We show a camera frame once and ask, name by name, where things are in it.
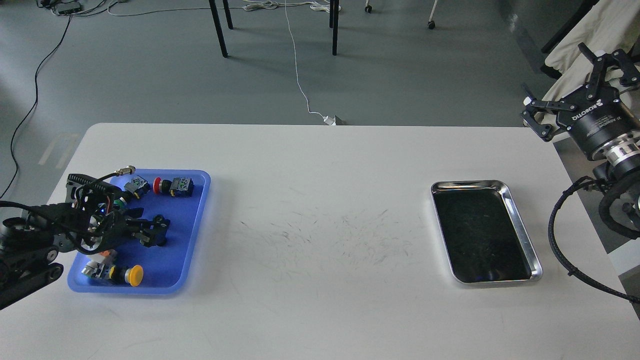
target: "yellow button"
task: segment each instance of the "yellow button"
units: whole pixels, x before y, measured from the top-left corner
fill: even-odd
[[[136,265],[132,267],[129,271],[129,276],[127,282],[131,284],[131,286],[138,286],[142,282],[142,277],[144,275],[144,271],[142,270],[142,266]]]

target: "power strip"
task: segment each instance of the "power strip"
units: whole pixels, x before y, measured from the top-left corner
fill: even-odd
[[[71,3],[61,3],[56,5],[56,12],[60,15],[69,15],[82,10],[80,3],[73,1]]]

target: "stainless steel tray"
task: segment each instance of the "stainless steel tray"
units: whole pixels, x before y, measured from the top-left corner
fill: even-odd
[[[535,281],[540,261],[501,181],[446,181],[431,196],[453,276],[465,284]]]

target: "black chair leg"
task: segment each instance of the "black chair leg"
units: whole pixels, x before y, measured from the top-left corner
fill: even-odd
[[[213,15],[213,23],[216,25],[216,33],[218,34],[218,41],[220,42],[220,51],[222,52],[222,57],[227,58],[229,54],[227,52],[227,45],[225,44],[225,37],[222,34],[222,26],[220,26],[220,17],[218,17],[216,0],[209,0],[209,6],[211,7],[211,15]]]
[[[334,0],[329,1],[329,28],[333,28],[333,2]]]
[[[340,13],[340,0],[332,0],[333,3],[333,55],[338,54],[338,14]]]
[[[227,26],[229,29],[234,29],[234,23],[231,21],[231,12],[229,11],[229,1],[222,0],[222,5],[225,7],[225,16],[227,17]]]

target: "blue tray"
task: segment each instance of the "blue tray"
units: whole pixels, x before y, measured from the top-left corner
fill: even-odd
[[[202,211],[209,194],[211,177],[201,170],[136,169],[133,175],[112,177],[111,183],[123,188],[134,176],[141,176],[149,184],[153,184],[156,177],[169,180],[174,177],[190,177],[194,185],[193,194],[191,197],[171,197],[149,191],[142,199],[130,204],[132,208],[145,209],[142,218],[150,220],[157,214],[162,214],[171,220],[165,246],[148,248],[137,239],[132,239],[116,248],[116,264],[143,267],[144,277],[140,285],[132,287],[128,284],[111,284],[90,279],[81,273],[89,259],[78,253],[67,274],[67,284],[71,290],[79,293],[164,295],[175,292],[184,284],[189,273]]]

